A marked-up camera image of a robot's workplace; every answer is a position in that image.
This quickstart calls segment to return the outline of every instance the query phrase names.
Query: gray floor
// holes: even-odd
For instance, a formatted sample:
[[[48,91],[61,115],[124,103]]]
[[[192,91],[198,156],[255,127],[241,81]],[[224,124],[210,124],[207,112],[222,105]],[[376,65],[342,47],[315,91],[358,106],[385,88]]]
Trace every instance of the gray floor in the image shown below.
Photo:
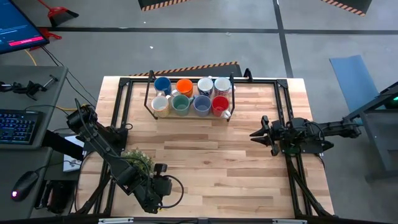
[[[192,0],[141,12],[136,0],[47,0],[81,16],[65,26],[150,28],[276,29],[272,0]],[[38,25],[49,26],[37,1],[16,0]],[[398,1],[374,0],[359,17],[319,0],[279,0],[285,29],[396,30]],[[256,77],[286,77],[278,34],[224,33],[89,33],[61,32],[47,48],[82,84],[98,96],[102,77],[153,70],[238,61]],[[330,57],[362,55],[378,90],[397,81],[398,35],[286,35],[295,78],[304,78],[313,118],[333,121],[348,107],[330,65]],[[42,50],[33,51],[39,65],[53,65]],[[0,55],[0,65],[31,65],[25,52]],[[74,107],[74,91],[65,85],[58,101]],[[65,127],[56,112],[50,129]],[[335,213],[343,218],[398,222],[398,182],[368,184],[364,175],[379,169],[366,135],[330,138],[325,153],[326,176]]]

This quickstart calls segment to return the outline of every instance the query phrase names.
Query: desk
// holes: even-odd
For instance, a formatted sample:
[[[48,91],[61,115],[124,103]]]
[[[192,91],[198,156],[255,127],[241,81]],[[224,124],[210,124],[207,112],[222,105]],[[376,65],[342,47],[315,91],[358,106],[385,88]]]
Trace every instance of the desk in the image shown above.
[[[111,123],[120,77],[104,77],[96,107],[98,121]],[[288,79],[294,115],[311,119],[302,79]],[[167,174],[179,178],[185,196],[179,206],[158,214],[145,213],[133,195],[116,187],[113,217],[218,217],[218,218],[293,218],[292,200],[285,157],[272,157],[270,148],[250,141],[262,115],[278,119],[274,89],[263,84],[237,84],[236,109],[231,121],[201,119],[155,120],[143,107],[146,84],[132,89],[126,150],[139,149],[155,162],[169,165]],[[150,96],[155,91],[150,89]],[[120,124],[125,94],[119,110]],[[98,185],[102,158],[94,153],[83,166],[77,203],[80,208]],[[318,201],[333,213],[325,171],[319,158],[303,155],[307,183]],[[103,197],[104,208],[108,190]],[[301,208],[304,210],[301,191]],[[164,205],[173,204],[180,188],[173,183]]]
[[[0,66],[0,80],[5,83],[19,82],[26,86],[28,81],[44,85],[53,75],[59,79],[59,82],[53,83],[46,92],[38,92],[35,96],[37,101],[30,99],[25,94],[16,94],[13,92],[0,93],[1,109],[23,110],[33,105],[53,105],[55,106],[60,95],[63,81],[67,75],[67,69],[64,67],[42,67],[42,66]],[[44,113],[42,122],[39,126],[37,136],[44,136],[49,125],[53,107],[35,107],[31,110]],[[20,218],[29,218],[34,207],[36,196],[39,193],[41,183],[44,178],[45,169],[40,171],[40,177],[30,191],[29,196],[21,201],[14,202],[11,199],[11,190],[17,180],[27,171],[36,170],[39,167],[46,166],[52,155],[52,149],[42,147],[39,149],[7,149],[6,145],[1,145],[0,149],[0,220],[12,220]]]

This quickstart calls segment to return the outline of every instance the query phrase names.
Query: monitor screen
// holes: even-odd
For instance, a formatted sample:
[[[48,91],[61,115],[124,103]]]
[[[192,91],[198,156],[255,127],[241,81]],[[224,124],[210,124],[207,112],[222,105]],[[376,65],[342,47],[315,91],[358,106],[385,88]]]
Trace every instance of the monitor screen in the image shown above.
[[[0,0],[0,54],[47,43],[48,40],[11,0]]]

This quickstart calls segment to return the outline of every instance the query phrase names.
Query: wooden tabletop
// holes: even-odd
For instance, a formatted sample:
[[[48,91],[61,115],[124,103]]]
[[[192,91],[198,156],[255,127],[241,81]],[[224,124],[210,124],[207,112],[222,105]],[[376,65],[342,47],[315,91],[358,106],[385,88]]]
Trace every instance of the wooden tabletop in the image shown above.
[[[109,126],[120,77],[104,77],[96,107],[98,121]],[[288,79],[295,117],[312,119],[304,80]],[[126,89],[119,110],[121,122]],[[180,205],[158,214],[145,213],[133,195],[116,187],[112,216],[119,217],[217,217],[217,218],[293,218],[292,199],[284,156],[272,157],[270,148],[250,141],[249,134],[260,127],[261,116],[276,120],[272,85],[237,84],[236,109],[230,122],[225,119],[158,119],[143,107],[146,84],[132,89],[126,150],[138,149],[154,162],[166,163],[167,174],[179,178],[185,187]],[[150,99],[155,96],[150,89]],[[103,160],[92,154],[83,166],[78,186],[80,208],[98,185]],[[304,154],[307,184],[324,208],[333,213],[325,171],[319,158]],[[180,196],[173,181],[172,194],[164,205]],[[103,197],[104,208],[108,189]],[[299,190],[300,208],[304,211]]]

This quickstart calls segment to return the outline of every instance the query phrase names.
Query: yellow and black hazard stripe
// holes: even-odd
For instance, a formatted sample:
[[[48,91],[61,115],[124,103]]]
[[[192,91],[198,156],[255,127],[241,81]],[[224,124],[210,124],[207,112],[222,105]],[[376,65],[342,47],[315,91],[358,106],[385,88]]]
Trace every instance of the yellow and black hazard stripe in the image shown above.
[[[326,2],[328,4],[331,4],[332,6],[339,7],[341,9],[346,10],[346,11],[352,12],[352,13],[357,14],[359,16],[365,16],[366,15],[365,12],[363,12],[363,9],[359,10],[355,6],[350,6],[349,3],[345,3],[346,0],[337,0],[337,1],[335,1],[335,0],[321,0],[321,1]]]
[[[185,71],[191,71],[191,70],[198,70],[198,69],[204,69],[204,68],[213,68],[213,67],[221,67],[221,66],[226,66],[226,65],[237,65],[237,62],[225,62],[225,63],[214,63],[211,65],[198,65],[198,66],[192,66],[192,67],[186,67],[186,68],[177,68],[177,69],[170,69],[170,70],[163,70],[163,71],[157,71],[155,72],[155,75],[164,75],[167,76],[167,74],[170,73],[175,73],[175,72],[185,72]],[[148,76],[149,72],[147,73],[138,73],[130,76]]]
[[[145,6],[141,10],[149,11],[149,10],[158,9],[158,8],[162,8],[162,7],[166,7],[166,6],[171,6],[171,5],[186,2],[186,1],[190,1],[190,0],[169,0],[169,1],[164,1],[161,3],[153,4],[150,6]]]

